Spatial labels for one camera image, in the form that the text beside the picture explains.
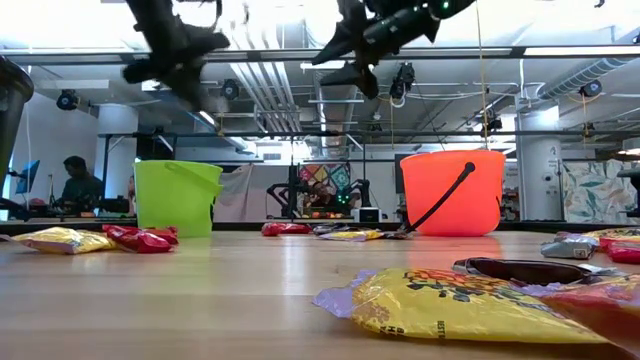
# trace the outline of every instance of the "red candy wrapper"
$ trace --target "red candy wrapper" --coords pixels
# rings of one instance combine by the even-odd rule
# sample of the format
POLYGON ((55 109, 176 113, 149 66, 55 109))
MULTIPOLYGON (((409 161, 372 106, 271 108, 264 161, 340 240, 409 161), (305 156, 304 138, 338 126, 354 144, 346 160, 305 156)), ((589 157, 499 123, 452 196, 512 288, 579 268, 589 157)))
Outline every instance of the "red candy wrapper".
POLYGON ((640 264, 640 243, 616 241, 608 246, 607 254, 613 262, 640 264))
POLYGON ((309 225, 292 223, 266 223, 262 226, 263 236, 278 236, 280 234, 310 234, 312 231, 309 225))
POLYGON ((539 298, 556 312, 640 357, 640 275, 592 285, 531 285, 518 291, 539 298))
POLYGON ((135 227, 103 225, 102 230, 125 251, 138 254, 157 254, 173 249, 167 240, 135 227))
POLYGON ((174 226, 169 226, 166 229, 145 229, 145 232, 161 237, 171 245, 178 245, 178 229, 174 226))

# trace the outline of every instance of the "table surface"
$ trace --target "table surface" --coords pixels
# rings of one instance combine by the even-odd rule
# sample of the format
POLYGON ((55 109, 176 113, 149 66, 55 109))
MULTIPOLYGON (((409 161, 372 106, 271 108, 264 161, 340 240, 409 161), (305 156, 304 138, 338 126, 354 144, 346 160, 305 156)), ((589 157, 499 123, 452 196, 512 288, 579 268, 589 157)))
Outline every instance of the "table surface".
MULTIPOLYGON (((0 358, 625 358, 612 345, 385 338, 310 303, 360 269, 448 269, 472 256, 542 259, 539 245, 551 238, 498 232, 346 243, 216 232, 211 239, 184 239, 173 254, 78 256, 0 242, 0 358)), ((590 263, 612 266, 602 254, 590 263)))

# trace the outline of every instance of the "orange bucket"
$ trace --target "orange bucket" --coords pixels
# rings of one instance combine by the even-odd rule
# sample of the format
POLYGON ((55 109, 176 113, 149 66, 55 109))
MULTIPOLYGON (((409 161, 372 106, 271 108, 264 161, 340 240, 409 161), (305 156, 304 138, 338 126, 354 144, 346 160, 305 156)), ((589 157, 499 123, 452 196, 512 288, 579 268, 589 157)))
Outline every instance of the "orange bucket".
POLYGON ((483 236, 500 223, 506 156, 443 151, 400 162, 409 221, 427 236, 483 236))

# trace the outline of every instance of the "person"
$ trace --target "person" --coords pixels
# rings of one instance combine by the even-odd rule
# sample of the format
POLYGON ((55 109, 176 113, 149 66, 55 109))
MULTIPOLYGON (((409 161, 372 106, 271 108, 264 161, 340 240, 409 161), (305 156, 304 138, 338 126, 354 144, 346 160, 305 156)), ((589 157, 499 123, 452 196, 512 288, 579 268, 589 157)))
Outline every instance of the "person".
POLYGON ((102 199, 102 181, 87 171, 87 163, 79 156, 67 158, 64 168, 71 178, 64 185, 60 200, 81 211, 92 211, 102 199))

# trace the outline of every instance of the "white pillar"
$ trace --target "white pillar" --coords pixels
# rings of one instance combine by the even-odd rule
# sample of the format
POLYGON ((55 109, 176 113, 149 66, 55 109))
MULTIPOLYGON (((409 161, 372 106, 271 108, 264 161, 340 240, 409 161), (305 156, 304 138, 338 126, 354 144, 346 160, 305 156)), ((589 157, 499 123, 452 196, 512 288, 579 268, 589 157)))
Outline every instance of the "white pillar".
MULTIPOLYGON (((558 130, 558 105, 541 109, 518 108, 519 131, 558 130)), ((516 138, 520 177, 521 220, 562 220, 560 138, 552 135, 516 138)))
MULTIPOLYGON (((138 111, 130 106, 119 104, 100 105, 98 116, 98 134, 131 134, 138 131, 138 111)), ((109 147, 113 147, 118 137, 111 138, 109 147)), ((118 195, 126 198, 129 177, 133 175, 133 163, 136 159, 138 140, 124 138, 109 152, 107 160, 106 194, 108 199, 118 195)), ((105 139, 99 138, 96 148, 96 167, 94 174, 104 181, 105 139)))

